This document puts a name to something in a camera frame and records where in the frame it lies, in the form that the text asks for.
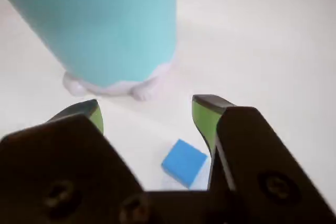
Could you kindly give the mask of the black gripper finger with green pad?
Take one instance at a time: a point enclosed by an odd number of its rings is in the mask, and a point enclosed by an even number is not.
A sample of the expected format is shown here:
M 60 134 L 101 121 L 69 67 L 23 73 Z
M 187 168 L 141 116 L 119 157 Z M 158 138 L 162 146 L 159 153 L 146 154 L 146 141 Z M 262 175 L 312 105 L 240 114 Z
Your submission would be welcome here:
M 335 223 L 335 214 L 262 114 L 213 94 L 192 98 L 211 158 L 209 188 L 224 174 L 244 223 Z
M 1 140 L 1 223 L 148 223 L 150 213 L 96 100 Z

